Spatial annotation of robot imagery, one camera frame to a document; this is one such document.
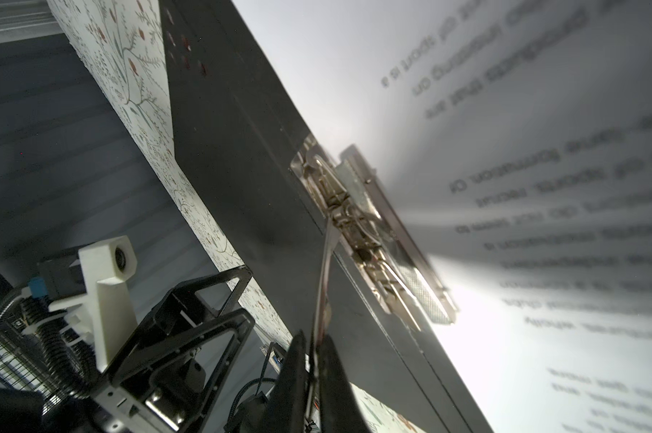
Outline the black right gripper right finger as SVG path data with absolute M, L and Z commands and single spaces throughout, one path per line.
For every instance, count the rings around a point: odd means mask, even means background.
M 325 433 L 371 433 L 330 336 L 317 350 L 321 429 Z

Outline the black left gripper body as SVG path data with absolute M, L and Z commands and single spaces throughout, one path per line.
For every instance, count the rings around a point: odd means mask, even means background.
M 103 382 L 87 400 L 63 403 L 44 417 L 45 432 L 202 432 L 195 407 L 206 373 L 192 357 L 164 370 L 163 382 L 136 396 Z

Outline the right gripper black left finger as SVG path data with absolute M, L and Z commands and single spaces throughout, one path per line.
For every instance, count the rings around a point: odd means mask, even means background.
M 298 332 L 288 348 L 286 360 L 268 405 L 259 422 L 261 433 L 302 433 L 308 372 L 305 366 L 306 338 Z

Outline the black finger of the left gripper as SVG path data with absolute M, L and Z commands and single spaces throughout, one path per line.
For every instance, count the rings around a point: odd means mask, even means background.
M 156 371 L 226 332 L 246 337 L 253 328 L 253 317 L 238 305 L 252 277 L 250 268 L 241 265 L 172 288 L 138 325 L 105 377 L 129 379 Z M 232 280 L 237 283 L 219 310 L 201 299 L 203 290 L 218 285 L 225 288 Z
M 203 431 L 254 325 L 237 309 L 156 345 L 144 404 L 165 432 Z

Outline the red folder with black inside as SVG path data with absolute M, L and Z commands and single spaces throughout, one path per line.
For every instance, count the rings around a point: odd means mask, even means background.
M 232 2 L 159 8 L 176 162 L 288 329 L 308 331 L 324 219 L 289 167 L 308 126 Z M 328 293 L 353 384 L 428 432 L 489 431 L 434 335 L 386 314 L 343 248 Z

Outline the printed paper sheet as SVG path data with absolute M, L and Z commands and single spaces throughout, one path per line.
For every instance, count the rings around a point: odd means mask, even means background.
M 496 432 L 652 432 L 652 1 L 239 1 L 455 302 Z

